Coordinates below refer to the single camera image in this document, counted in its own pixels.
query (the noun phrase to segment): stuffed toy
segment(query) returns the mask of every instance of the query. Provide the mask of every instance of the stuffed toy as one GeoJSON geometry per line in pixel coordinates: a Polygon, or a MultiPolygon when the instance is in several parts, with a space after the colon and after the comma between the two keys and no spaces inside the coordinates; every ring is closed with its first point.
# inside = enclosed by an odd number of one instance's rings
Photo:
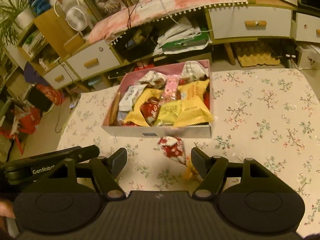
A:
{"type": "Polygon", "coordinates": [[[48,0],[29,0],[29,5],[33,8],[33,12],[37,16],[51,8],[48,0]]]}

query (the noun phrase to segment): snack box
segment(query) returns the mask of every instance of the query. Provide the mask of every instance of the snack box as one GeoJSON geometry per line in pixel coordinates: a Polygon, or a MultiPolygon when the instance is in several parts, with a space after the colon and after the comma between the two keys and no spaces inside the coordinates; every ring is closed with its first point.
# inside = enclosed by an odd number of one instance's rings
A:
{"type": "MultiPolygon", "coordinates": [[[[210,73],[210,62],[209,60],[198,61],[203,67],[209,69],[209,79],[211,78],[210,73]]],[[[126,74],[122,79],[118,93],[121,93],[120,98],[126,93],[129,86],[134,85],[137,80],[142,78],[150,70],[154,70],[165,75],[180,75],[183,70],[184,62],[164,65],[154,68],[142,69],[126,74]]],[[[212,90],[212,84],[209,83],[210,91],[212,90]]],[[[110,126],[109,119],[113,106],[119,103],[119,99],[114,98],[110,108],[108,109],[107,116],[102,124],[102,128],[112,136],[127,136],[127,137],[163,137],[163,136],[174,136],[179,138],[211,138],[212,124],[201,124],[192,125],[186,127],[172,127],[172,126],[152,126],[152,127],[131,127],[131,126],[110,126]]]]}

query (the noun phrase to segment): white fan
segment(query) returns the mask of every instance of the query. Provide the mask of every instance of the white fan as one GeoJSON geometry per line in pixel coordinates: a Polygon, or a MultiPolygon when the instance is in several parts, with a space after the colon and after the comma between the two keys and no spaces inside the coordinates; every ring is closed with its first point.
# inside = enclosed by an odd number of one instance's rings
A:
{"type": "Polygon", "coordinates": [[[76,5],[79,5],[79,0],[56,0],[53,9],[58,17],[65,17],[68,10],[76,5]]]}
{"type": "Polygon", "coordinates": [[[68,10],[66,20],[70,27],[78,32],[83,31],[87,26],[93,28],[89,13],[86,8],[80,5],[73,6],[68,10]]]}

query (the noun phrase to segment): circular pad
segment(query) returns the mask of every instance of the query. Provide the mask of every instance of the circular pad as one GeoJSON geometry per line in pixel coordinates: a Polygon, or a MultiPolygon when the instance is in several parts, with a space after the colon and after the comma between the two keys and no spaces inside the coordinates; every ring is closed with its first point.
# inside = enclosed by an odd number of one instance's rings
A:
{"type": "Polygon", "coordinates": [[[24,229],[50,234],[86,225],[98,214],[101,199],[84,185],[78,184],[69,191],[73,192],[20,193],[13,205],[18,223],[24,229]]]}
{"type": "Polygon", "coordinates": [[[255,191],[245,197],[245,203],[258,212],[276,211],[282,205],[282,199],[273,192],[255,191]]]}
{"type": "Polygon", "coordinates": [[[236,227],[260,234],[296,230],[305,211],[302,198],[294,191],[243,192],[240,184],[221,193],[218,208],[221,215],[236,227]]]}

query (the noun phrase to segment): egg carton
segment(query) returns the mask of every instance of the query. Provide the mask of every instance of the egg carton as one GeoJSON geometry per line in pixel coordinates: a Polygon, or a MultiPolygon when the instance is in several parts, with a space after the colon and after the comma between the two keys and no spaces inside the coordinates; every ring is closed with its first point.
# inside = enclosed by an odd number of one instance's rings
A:
{"type": "Polygon", "coordinates": [[[271,56],[273,49],[264,41],[245,41],[233,44],[241,67],[279,65],[280,60],[271,56]]]}

